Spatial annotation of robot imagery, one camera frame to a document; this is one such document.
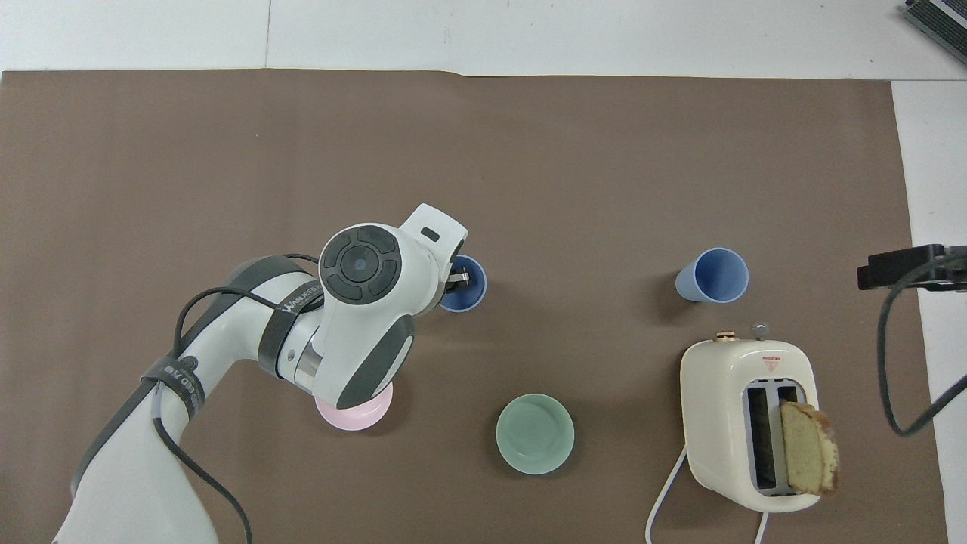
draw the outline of pink bowl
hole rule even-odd
[[[319,409],[322,418],[330,425],[343,431],[361,431],[375,425],[383,418],[386,410],[390,409],[390,402],[393,400],[393,383],[376,395],[372,400],[366,401],[357,407],[338,409],[332,405],[315,400],[315,407]]]

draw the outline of round button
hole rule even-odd
[[[350,282],[361,283],[376,275],[379,256],[366,246],[353,246],[342,254],[339,269]]]

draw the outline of white power cord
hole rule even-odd
[[[652,543],[652,525],[655,523],[655,516],[659,513],[659,508],[661,508],[661,503],[664,502],[665,495],[668,495],[668,488],[671,487],[671,483],[675,481],[675,476],[678,475],[678,471],[682,469],[682,463],[685,462],[686,454],[688,450],[683,447],[682,453],[678,456],[678,461],[675,462],[675,467],[672,468],[671,472],[668,474],[668,478],[665,479],[665,485],[661,487],[659,496],[655,499],[655,505],[652,506],[651,513],[648,514],[648,523],[645,524],[645,543]],[[762,518],[759,520],[759,531],[755,533],[755,544],[762,544],[762,535],[766,533],[766,523],[769,521],[769,512],[763,512]]]

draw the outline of bread slice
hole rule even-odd
[[[839,483],[839,450],[826,414],[802,403],[782,401],[789,487],[813,495],[835,493]]]

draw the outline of toaster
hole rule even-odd
[[[791,512],[819,497],[789,487],[779,403],[819,409],[801,349],[719,332],[682,356],[682,419],[689,468],[702,486],[760,512]]]

